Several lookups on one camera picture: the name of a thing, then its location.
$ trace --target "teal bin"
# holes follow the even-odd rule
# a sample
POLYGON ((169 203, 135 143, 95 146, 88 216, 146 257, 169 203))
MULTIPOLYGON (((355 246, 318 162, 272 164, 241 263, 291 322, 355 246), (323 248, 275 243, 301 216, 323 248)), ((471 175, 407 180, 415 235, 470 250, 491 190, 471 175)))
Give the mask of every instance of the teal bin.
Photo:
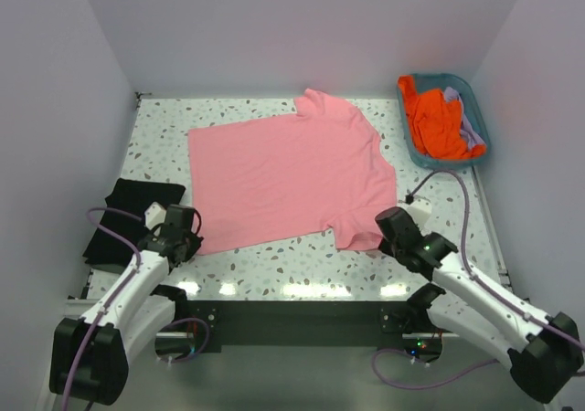
POLYGON ((424 93, 425 91, 432 89, 445 90, 447 87, 452 87, 459 91, 463 102, 463 108, 465 109, 465 115, 471 123, 473 130, 477 132, 482 139, 484 139, 487 150, 481 157, 470 158, 469 160, 440 160, 437 158, 423 155, 414 147, 412 142, 412 136, 410 135, 410 128, 406 118, 406 112, 404 110, 404 100, 402 99, 402 92, 400 88, 396 87, 396 92, 399 98, 400 106, 400 117, 402 118, 402 126, 404 127, 404 137, 406 139, 407 147, 409 148, 409 155, 412 161, 420 166, 427 169, 462 169, 464 167, 473 166, 483 162, 491 151, 492 144, 490 138, 487 135, 487 129, 485 128, 484 117, 479 111, 477 100, 473 95, 472 88, 467 82, 458 76, 449 73, 437 73, 437 74, 425 74, 425 73, 413 73, 414 83, 416 84, 417 92, 424 93))

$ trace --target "black cloth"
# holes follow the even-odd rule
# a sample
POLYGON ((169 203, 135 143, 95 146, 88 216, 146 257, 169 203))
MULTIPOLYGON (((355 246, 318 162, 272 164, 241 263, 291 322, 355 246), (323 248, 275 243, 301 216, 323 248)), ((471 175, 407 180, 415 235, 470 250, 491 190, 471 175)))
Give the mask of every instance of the black cloth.
MULTIPOLYGON (((154 202, 167 208, 171 204, 179 204, 185 187, 180 184, 151 183, 118 179, 112 193, 105 198, 110 208, 117 208, 133 215, 140 216, 142 222, 130 217, 106 212, 101 218, 101 224, 119 235, 137 244, 148 228, 144 226, 144 212, 154 202)), ((122 242, 110 235, 96 230, 83 257, 85 263, 96 265, 118 265, 125 267, 132 258, 132 251, 122 242)))

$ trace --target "pink cloth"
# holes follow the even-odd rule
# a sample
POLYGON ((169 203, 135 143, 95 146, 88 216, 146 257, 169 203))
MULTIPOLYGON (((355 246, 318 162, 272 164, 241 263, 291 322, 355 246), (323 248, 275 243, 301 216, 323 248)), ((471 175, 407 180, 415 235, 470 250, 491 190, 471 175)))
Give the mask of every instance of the pink cloth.
POLYGON ((189 131, 199 254, 332 227, 339 249, 382 238, 374 217, 396 204, 380 137, 346 100, 307 90, 296 114, 189 131))

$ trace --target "gray wall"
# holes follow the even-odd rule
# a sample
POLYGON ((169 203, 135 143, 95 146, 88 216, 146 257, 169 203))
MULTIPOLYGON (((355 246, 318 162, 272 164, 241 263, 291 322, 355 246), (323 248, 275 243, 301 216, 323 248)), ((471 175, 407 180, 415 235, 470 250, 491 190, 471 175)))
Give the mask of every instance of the gray wall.
POLYGON ((34 408, 133 93, 87 0, 0 0, 0 408, 34 408))
POLYGON ((376 96, 415 70, 470 78, 514 2, 90 0, 133 86, 177 97, 376 96))
MULTIPOLYGON (((473 79, 494 143, 482 177, 514 287, 583 336, 584 15, 584 0, 518 0, 473 79)), ((561 397, 582 409, 584 386, 561 397)))

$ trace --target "purple cable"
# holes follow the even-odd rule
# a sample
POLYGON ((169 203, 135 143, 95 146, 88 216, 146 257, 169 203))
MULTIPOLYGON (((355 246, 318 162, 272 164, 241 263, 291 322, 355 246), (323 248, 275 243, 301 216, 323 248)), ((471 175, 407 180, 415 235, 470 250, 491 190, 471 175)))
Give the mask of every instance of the purple cable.
POLYGON ((201 344, 201 346, 195 352, 191 353, 190 355, 188 355, 184 358, 171 360, 172 364, 184 363, 186 361, 192 360, 198 354, 200 354, 201 352, 203 352, 205 350, 207 343, 209 342, 209 335, 211 334, 211 331, 209 330, 208 324, 206 322, 204 322, 203 320, 200 320, 199 318, 196 318, 196 317, 184 318, 182 320, 173 321, 170 324, 167 324, 163 329, 166 329, 167 327, 177 326, 178 324, 184 324, 186 322, 196 322, 197 324, 201 324, 203 326, 203 328, 205 329, 205 339, 203 340, 203 343, 201 344))
MULTIPOLYGON (((467 192, 467 187, 465 186, 465 183, 463 182, 463 179, 456 172, 454 172, 454 171, 451 171, 451 170, 448 170, 448 169, 439 169, 439 170, 433 171, 430 174, 428 174, 420 182, 420 184, 417 185, 412 192, 410 192, 410 195, 414 195, 415 193, 417 193, 420 190, 420 188, 429 180, 429 178, 431 178, 432 176, 434 176, 435 174, 438 174, 440 172, 443 172, 443 173, 452 175, 457 180, 457 182, 459 183, 459 185, 461 186, 461 188, 463 190, 463 200, 465 202, 465 208, 464 208, 464 213, 463 213, 463 228, 461 230, 461 257, 463 259, 463 266, 465 267, 465 270, 467 271, 467 273, 470 276, 474 276, 473 271, 472 271, 472 269, 471 269, 471 267, 469 265, 469 261, 467 260, 467 248, 466 248, 466 245, 465 245, 466 244, 466 239, 467 239, 467 226, 469 224, 470 205, 469 205, 469 193, 467 192)), ((543 329, 546 329, 549 332, 555 333, 557 336, 559 336, 562 339, 568 341, 569 343, 575 345, 582 352, 585 352, 585 344, 583 344, 582 342, 579 342, 578 340, 576 340, 572 336, 564 333, 563 331, 560 331, 559 329, 556 329, 556 328, 552 327, 550 324, 546 324, 545 322, 534 318, 529 313, 527 313, 527 312, 523 311, 522 309, 518 308, 514 303, 506 300, 504 297, 502 297, 500 294, 498 294, 495 290, 493 290, 492 288, 490 288, 490 286, 487 285, 478 276, 472 277, 472 280, 474 280, 487 293, 489 293, 492 297, 494 297, 500 303, 504 304, 511 311, 517 313, 518 315, 521 315, 524 318, 528 318, 528 320, 530 322, 536 324, 538 327, 542 327, 543 329)), ((575 377, 583 377, 583 376, 585 376, 585 371, 577 372, 574 376, 575 377)))
MULTIPOLYGON (((122 243, 127 245, 132 250, 134 255, 136 256, 136 267, 140 268, 140 266, 142 264, 142 257, 140 255, 140 251, 138 250, 138 248, 131 241, 126 239, 125 237, 122 237, 118 233, 111 231, 109 228, 104 227, 102 224, 100 224, 95 219, 93 219, 91 214, 93 212, 97 212, 97 211, 117 213, 119 215, 131 217, 133 219, 136 219, 137 221, 142 221, 142 219, 137 215, 133 215, 132 213, 124 212, 123 210, 118 210, 115 208, 107 208, 107 207, 94 207, 94 208, 91 208, 90 210, 88 210, 87 213, 85 214, 85 216, 90 220, 90 222, 94 226, 96 226, 99 230, 103 231, 104 233, 109 234, 110 236, 120 240, 122 243)), ((136 274, 136 271, 133 269, 126 276, 126 278, 116 287, 116 289, 112 292, 110 297, 108 297, 108 299, 103 303, 102 307, 104 310, 107 310, 110 307, 110 305, 113 303, 114 299, 116 297, 118 297, 120 292, 124 289, 124 287, 128 284, 128 282, 134 277, 134 274, 136 274)), ((85 336, 83 337, 83 340, 81 341, 80 348, 78 349, 77 353, 75 353, 75 357, 73 358, 73 362, 71 363, 71 367, 69 369, 67 381, 65 382, 65 388, 63 389, 63 399, 61 402, 61 409, 63 411, 67 411, 67 408, 69 406, 69 397, 71 395, 71 387, 73 386, 73 378, 75 377, 75 373, 77 372, 77 369, 80 365, 81 356, 83 355, 83 352, 85 351, 85 348, 87 347, 88 342, 90 341, 90 338, 93 335, 96 327, 98 327, 98 323, 100 322, 102 316, 103 316, 103 313, 98 312, 98 314, 96 315, 95 319, 93 320, 93 323, 91 324, 90 328, 85 333, 85 336)), ((91 409, 92 405, 93 405, 93 403, 90 402, 87 405, 87 407, 85 408, 85 410, 89 411, 91 409)))
MULTIPOLYGON (((478 368, 486 367, 487 365, 497 364, 496 359, 490 359, 489 361, 482 361, 480 363, 470 365, 465 370, 450 377, 449 379, 437 382, 435 384, 406 385, 406 384, 401 384, 400 382, 395 382, 395 381, 388 379, 378 370, 378 366, 376 365, 376 361, 377 361, 378 357, 380 357, 384 353, 393 353, 393 354, 399 354, 400 356, 409 357, 409 355, 407 353, 404 353, 404 352, 402 352, 400 350, 396 350, 396 349, 382 349, 382 350, 378 350, 377 352, 375 352, 374 355, 372 356, 372 370, 374 371, 374 373, 376 374, 378 379, 386 385, 390 385, 390 386, 393 386, 394 388, 399 388, 401 390, 410 390, 410 391, 431 390, 432 388, 439 388, 440 386, 444 386, 444 385, 450 384, 451 382, 454 382, 458 379, 461 379, 462 377, 464 377, 466 374, 469 374, 473 370, 477 370, 478 368)), ((422 361, 419 361, 417 359, 415 359, 415 362, 423 364, 422 361)))

